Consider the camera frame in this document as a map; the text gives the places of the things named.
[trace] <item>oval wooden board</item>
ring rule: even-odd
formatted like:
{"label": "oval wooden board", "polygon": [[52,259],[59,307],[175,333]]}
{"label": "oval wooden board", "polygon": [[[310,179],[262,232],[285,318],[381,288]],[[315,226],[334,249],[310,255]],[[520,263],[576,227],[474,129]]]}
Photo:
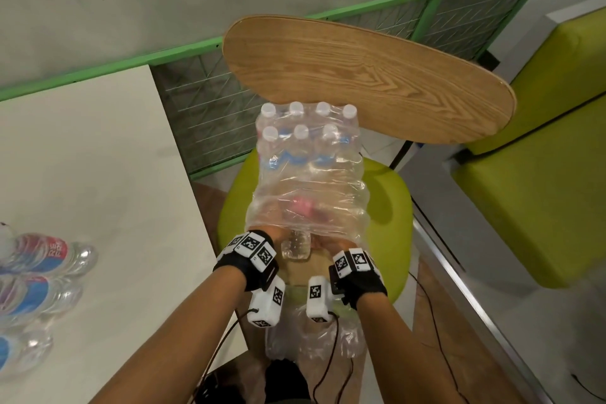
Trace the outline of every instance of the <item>oval wooden board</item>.
{"label": "oval wooden board", "polygon": [[271,102],[351,103],[360,126],[400,139],[474,141],[503,128],[516,107],[510,86],[475,64],[330,21],[246,17],[225,34],[223,55]]}

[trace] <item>black cable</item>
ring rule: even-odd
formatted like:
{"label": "black cable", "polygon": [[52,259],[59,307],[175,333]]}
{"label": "black cable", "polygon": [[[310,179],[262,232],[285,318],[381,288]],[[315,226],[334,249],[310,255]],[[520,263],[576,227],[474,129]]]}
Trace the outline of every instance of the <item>black cable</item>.
{"label": "black cable", "polygon": [[352,367],[350,367],[349,375],[345,379],[345,383],[343,384],[343,386],[341,386],[341,389],[339,390],[339,394],[337,394],[337,403],[336,404],[339,404],[341,402],[341,396],[343,395],[343,392],[345,391],[345,387],[347,386],[347,383],[349,383],[349,379],[353,375],[353,358],[351,358],[350,361],[352,362]]}
{"label": "black cable", "polygon": [[204,380],[206,380],[206,376],[208,374],[208,370],[210,369],[210,366],[212,365],[213,361],[215,360],[217,353],[219,352],[219,350],[221,349],[221,347],[223,346],[223,342],[225,341],[225,339],[229,336],[229,334],[231,334],[231,332],[234,330],[234,328],[238,325],[238,323],[248,314],[248,313],[258,313],[259,310],[257,308],[251,308],[250,310],[248,310],[246,313],[244,313],[243,315],[238,316],[238,319],[236,319],[234,321],[234,323],[231,325],[231,328],[229,328],[229,330],[223,335],[223,338],[221,339],[221,341],[219,342],[219,346],[217,347],[217,349],[215,350],[215,352],[213,353],[213,357],[210,359],[210,361],[208,362],[208,366],[206,366],[206,369],[204,370],[204,373],[202,375],[202,379],[200,381],[200,385],[198,385],[198,387],[196,388],[196,391],[194,392],[194,395],[196,394],[196,392],[198,391],[199,388],[201,388],[204,385]]}
{"label": "black cable", "polygon": [[459,391],[459,384],[456,381],[455,373],[453,372],[452,367],[450,367],[449,360],[448,360],[448,358],[446,358],[446,354],[444,353],[444,349],[442,347],[442,341],[440,340],[440,333],[437,331],[436,316],[433,313],[433,305],[431,304],[431,299],[429,298],[429,294],[427,293],[427,291],[425,290],[423,285],[421,283],[419,283],[419,280],[416,278],[416,276],[414,276],[411,272],[408,272],[408,274],[413,277],[414,281],[416,281],[416,283],[419,285],[419,287],[421,288],[421,290],[425,293],[425,296],[427,297],[427,301],[429,303],[429,310],[431,311],[431,320],[433,321],[433,327],[436,330],[437,344],[440,347],[440,353],[442,353],[444,361],[446,361],[446,365],[449,368],[450,376],[453,379],[454,386],[456,388],[456,392],[459,393],[459,396],[461,396],[467,404],[470,404],[469,400],[465,397],[465,395]]}
{"label": "black cable", "polygon": [[576,383],[578,383],[579,385],[581,385],[581,387],[582,387],[582,388],[583,388],[583,389],[584,389],[584,390],[585,390],[587,393],[591,394],[593,397],[595,397],[595,398],[597,398],[597,399],[601,400],[602,402],[606,402],[606,399],[604,399],[603,397],[598,396],[598,395],[597,395],[597,394],[595,394],[595,393],[592,393],[592,392],[591,392],[591,391],[590,391],[590,390],[587,388],[587,386],[583,385],[583,384],[580,382],[579,377],[577,377],[575,374],[571,374],[570,376],[571,376],[571,377],[574,379],[574,381],[575,381]]}
{"label": "black cable", "polygon": [[339,339],[339,317],[335,313],[333,313],[331,311],[329,311],[329,314],[332,315],[332,316],[334,316],[335,321],[337,321],[337,332],[335,334],[335,342],[333,344],[333,350],[330,353],[329,364],[326,366],[326,370],[324,371],[324,375],[322,376],[322,378],[320,378],[320,381],[318,382],[317,385],[315,385],[315,387],[313,389],[312,397],[313,397],[313,400],[314,400],[314,402],[316,404],[318,404],[318,401],[316,400],[316,390],[318,389],[318,387],[320,385],[322,385],[322,382],[326,378],[326,375],[329,373],[330,364],[332,364],[332,362],[333,362],[333,356],[335,355],[335,349],[337,348],[337,341]]}

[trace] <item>forearm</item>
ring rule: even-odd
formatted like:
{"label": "forearm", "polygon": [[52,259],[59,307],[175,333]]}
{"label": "forearm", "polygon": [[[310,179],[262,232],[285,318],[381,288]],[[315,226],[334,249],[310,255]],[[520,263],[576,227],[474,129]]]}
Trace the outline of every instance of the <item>forearm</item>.
{"label": "forearm", "polygon": [[462,402],[452,382],[427,358],[387,296],[364,294],[358,300],[358,314],[385,404]]}
{"label": "forearm", "polygon": [[186,403],[245,287],[246,278],[237,268],[217,269],[117,371],[91,404]]}

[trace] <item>lime green cushion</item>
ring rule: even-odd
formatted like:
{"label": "lime green cushion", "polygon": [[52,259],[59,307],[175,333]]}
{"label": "lime green cushion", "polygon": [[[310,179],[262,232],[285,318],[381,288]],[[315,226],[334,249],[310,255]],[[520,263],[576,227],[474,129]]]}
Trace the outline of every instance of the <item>lime green cushion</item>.
{"label": "lime green cushion", "polygon": [[454,178],[542,286],[570,285],[606,257],[606,97]]}
{"label": "lime green cushion", "polygon": [[606,8],[559,25],[512,82],[518,107],[505,128],[467,144],[483,154],[606,91]]}
{"label": "lime green cushion", "polygon": [[[244,230],[246,209],[259,177],[257,152],[248,156],[227,194],[219,217],[219,246]],[[367,241],[383,275],[390,301],[395,301],[406,283],[410,266],[413,212],[410,193],[402,178],[387,166],[364,159],[364,182],[370,192]]]}

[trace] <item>black glove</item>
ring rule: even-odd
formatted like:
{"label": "black glove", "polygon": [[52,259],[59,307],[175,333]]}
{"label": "black glove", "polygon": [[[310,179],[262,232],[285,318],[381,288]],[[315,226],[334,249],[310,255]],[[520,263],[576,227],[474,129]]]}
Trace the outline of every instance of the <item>black glove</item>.
{"label": "black glove", "polygon": [[335,281],[333,292],[342,293],[343,303],[357,310],[358,299],[366,293],[383,293],[387,288],[383,277],[372,258],[357,247],[341,251],[333,257],[335,263],[330,267],[331,280]]}
{"label": "black glove", "polygon": [[271,237],[261,230],[236,236],[217,257],[214,270],[231,265],[246,277],[246,291],[267,290],[278,267]]}

